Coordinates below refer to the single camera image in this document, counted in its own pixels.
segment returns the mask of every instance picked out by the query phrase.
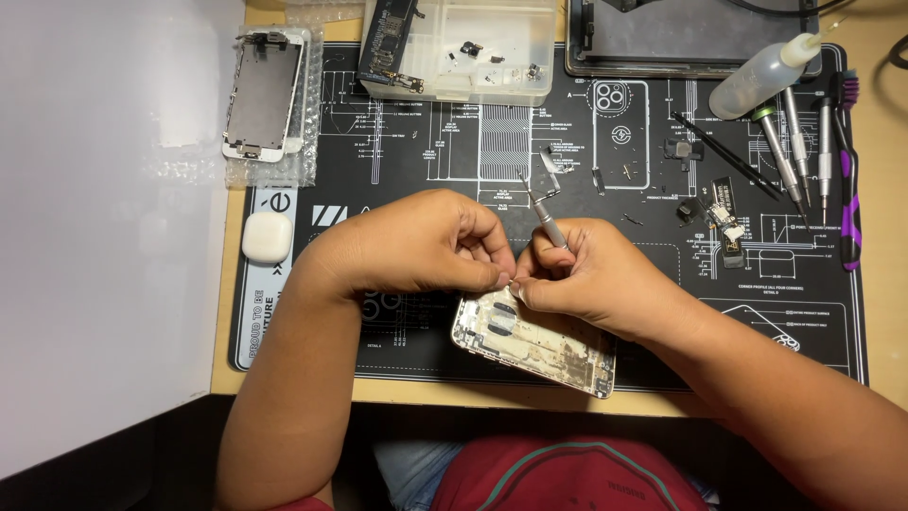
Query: desk surface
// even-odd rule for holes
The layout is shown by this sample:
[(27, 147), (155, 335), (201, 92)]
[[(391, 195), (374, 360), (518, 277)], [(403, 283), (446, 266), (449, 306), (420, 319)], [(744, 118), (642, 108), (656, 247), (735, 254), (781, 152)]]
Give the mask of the desk surface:
[[(283, 3), (249, 0), (246, 23), (282, 23)], [(905, 35), (908, 6), (903, 0), (865, 0), (838, 9), (829, 17), (849, 15), (830, 42), (848, 52), (859, 71), (863, 91), (852, 112), (855, 146), (861, 155), (864, 236), (864, 312), (871, 388), (908, 409), (908, 238), (886, 237), (900, 190), (908, 189), (908, 165), (897, 149), (908, 143), (908, 71), (882, 66), (893, 43)], [(327, 40), (360, 40), (361, 20), (328, 24)], [(234, 394), (244, 373), (227, 364), (236, 268), (242, 229), (243, 191), (231, 191), (225, 225), (221, 299), (212, 371), (212, 392)], [(895, 232), (904, 229), (896, 227)], [(578, 399), (557, 387), (464, 385), (358, 378), (354, 401), (449, 406), (532, 407), (644, 416), (711, 416), (709, 408), (689, 394), (615, 392), (608, 400)]]

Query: red t-shirt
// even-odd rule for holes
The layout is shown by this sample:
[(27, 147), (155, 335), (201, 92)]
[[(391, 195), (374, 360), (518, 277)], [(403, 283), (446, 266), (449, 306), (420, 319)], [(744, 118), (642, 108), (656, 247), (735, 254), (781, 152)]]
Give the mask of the red t-shirt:
[[(654, 448), (598, 436), (493, 436), (451, 462), (431, 511), (707, 511)], [(330, 511), (314, 498), (276, 511)]]

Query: black tweezers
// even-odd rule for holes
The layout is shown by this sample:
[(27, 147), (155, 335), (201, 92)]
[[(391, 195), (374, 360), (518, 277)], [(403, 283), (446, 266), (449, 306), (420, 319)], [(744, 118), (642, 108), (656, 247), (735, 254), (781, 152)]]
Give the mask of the black tweezers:
[(672, 112), (672, 117), (674, 117), (677, 122), (684, 125), (685, 128), (689, 129), (690, 131), (694, 132), (695, 135), (699, 136), (700, 140), (702, 140), (704, 144), (708, 145), (710, 149), (716, 151), (718, 155), (722, 156), (722, 159), (726, 160), (729, 165), (734, 167), (735, 170), (744, 175), (744, 177), (756, 183), (756, 185), (759, 186), (761, 190), (766, 192), (767, 195), (771, 196), (773, 200), (778, 202), (781, 193), (773, 188), (772, 184), (770, 184), (769, 181), (766, 181), (766, 178), (760, 175), (760, 173), (756, 172), (753, 167), (751, 167), (740, 157), (729, 151), (728, 148), (722, 145), (718, 140), (714, 139), (710, 135), (707, 135), (706, 132), (702, 129), (696, 127), (694, 123), (691, 123), (690, 121), (685, 119), (683, 115), (679, 114), (678, 112)]

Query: clear plastic box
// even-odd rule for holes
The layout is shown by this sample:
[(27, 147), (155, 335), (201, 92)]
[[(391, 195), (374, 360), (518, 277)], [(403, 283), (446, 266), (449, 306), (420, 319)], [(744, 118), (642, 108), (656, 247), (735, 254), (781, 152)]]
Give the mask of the clear plastic box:
[[(375, 12), (367, 0), (362, 40)], [(426, 81), (422, 94), (363, 81), (373, 97), (539, 106), (552, 90), (556, 0), (419, 0), (400, 73)], [(460, 52), (483, 46), (477, 58)], [(499, 64), (491, 57), (503, 57)], [(531, 65), (538, 67), (536, 78)]]

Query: forearm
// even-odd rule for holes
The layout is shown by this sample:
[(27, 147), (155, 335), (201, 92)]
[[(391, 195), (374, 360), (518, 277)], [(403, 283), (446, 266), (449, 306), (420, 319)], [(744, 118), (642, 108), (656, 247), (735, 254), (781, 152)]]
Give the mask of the forearm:
[[(908, 413), (693, 300), (671, 338), (641, 341), (802, 491), (831, 508), (908, 508)], [(880, 497), (886, 496), (886, 502)]]
[(360, 303), (307, 271), (291, 278), (224, 429), (218, 497), (230, 509), (277, 506), (322, 489), (350, 416)]

